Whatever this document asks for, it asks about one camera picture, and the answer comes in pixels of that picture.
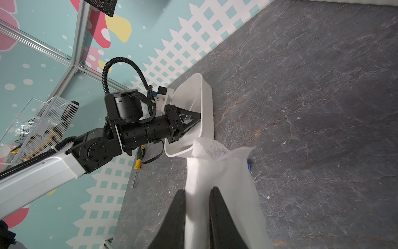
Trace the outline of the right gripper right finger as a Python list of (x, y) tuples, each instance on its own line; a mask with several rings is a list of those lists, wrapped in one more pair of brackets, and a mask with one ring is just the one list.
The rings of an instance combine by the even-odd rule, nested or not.
[(209, 196), (209, 239), (211, 249), (247, 249), (218, 187)]

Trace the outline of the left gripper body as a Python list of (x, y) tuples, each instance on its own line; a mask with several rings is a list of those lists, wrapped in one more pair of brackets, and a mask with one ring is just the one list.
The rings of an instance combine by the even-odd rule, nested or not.
[(131, 155), (142, 145), (165, 139), (174, 143), (183, 137), (183, 109), (167, 104), (164, 114), (158, 116), (151, 89), (146, 95), (138, 90), (104, 92), (107, 110), (105, 141), (119, 152)]

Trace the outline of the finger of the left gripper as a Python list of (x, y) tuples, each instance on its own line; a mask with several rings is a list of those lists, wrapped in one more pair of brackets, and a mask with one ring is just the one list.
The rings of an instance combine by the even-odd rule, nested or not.
[(194, 116), (182, 116), (182, 130), (181, 137), (183, 137), (188, 131), (190, 131), (196, 124), (200, 123), (201, 117)]
[(182, 109), (182, 108), (178, 108), (178, 113), (179, 113), (179, 115), (180, 115), (180, 118), (181, 118), (182, 116), (201, 117), (201, 113), (194, 112), (194, 111), (190, 111), (190, 110), (186, 110), (186, 109)]

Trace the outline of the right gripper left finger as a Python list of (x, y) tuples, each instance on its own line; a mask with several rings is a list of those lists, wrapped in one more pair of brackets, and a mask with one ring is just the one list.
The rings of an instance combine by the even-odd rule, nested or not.
[(183, 249), (186, 224), (186, 194), (179, 189), (149, 249)]

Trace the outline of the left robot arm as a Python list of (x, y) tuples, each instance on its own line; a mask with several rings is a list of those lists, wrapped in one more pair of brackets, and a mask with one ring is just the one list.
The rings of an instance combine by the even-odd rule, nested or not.
[[(117, 63), (126, 63), (138, 73), (146, 94), (138, 90), (110, 92), (108, 73)], [(109, 163), (113, 158), (150, 143), (174, 143), (202, 119), (200, 112), (165, 104), (157, 115), (157, 97), (152, 86), (132, 60), (110, 59), (102, 70), (107, 121), (103, 128), (79, 137), (68, 137), (54, 148), (1, 173), (1, 218), (5, 218), (53, 189)]]

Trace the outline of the white plastic tray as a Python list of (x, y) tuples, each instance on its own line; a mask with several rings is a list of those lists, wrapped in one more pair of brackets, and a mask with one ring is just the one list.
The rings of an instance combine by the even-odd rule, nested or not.
[(195, 73), (175, 90), (172, 104), (181, 111), (181, 121), (187, 128), (178, 141), (165, 141), (164, 151), (170, 158), (188, 158), (195, 139), (215, 137), (212, 88), (202, 74)]

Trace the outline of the yellow black screwdriver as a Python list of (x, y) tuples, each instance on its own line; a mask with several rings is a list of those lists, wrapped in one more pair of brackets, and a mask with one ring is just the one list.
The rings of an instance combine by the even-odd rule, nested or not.
[(135, 174), (134, 174), (134, 178), (133, 178), (133, 183), (132, 183), (132, 187), (134, 188), (135, 186), (135, 182), (138, 176), (138, 171), (141, 169), (142, 166), (142, 159), (145, 155), (145, 145), (142, 145), (141, 147), (139, 147), (137, 149), (137, 153), (136, 153), (136, 162), (135, 162), (135, 166), (134, 166), (134, 170), (135, 170)]

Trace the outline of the clear labelled plastic bag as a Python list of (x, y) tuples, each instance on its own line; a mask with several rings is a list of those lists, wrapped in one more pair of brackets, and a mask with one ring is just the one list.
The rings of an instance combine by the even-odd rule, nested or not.
[(46, 102), (31, 98), (21, 110), (15, 114), (12, 122), (1, 133), (1, 160), (5, 160), (11, 151), (24, 144), (31, 135), (40, 119), (40, 112)]

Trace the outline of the yellow handled pliers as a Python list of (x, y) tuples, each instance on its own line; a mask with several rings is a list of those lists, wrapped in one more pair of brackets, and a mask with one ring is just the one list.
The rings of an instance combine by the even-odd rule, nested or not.
[(43, 135), (35, 134), (29, 139), (24, 149), (31, 151), (33, 155), (37, 155), (50, 146), (56, 145), (62, 137), (60, 133), (54, 131), (45, 132)]

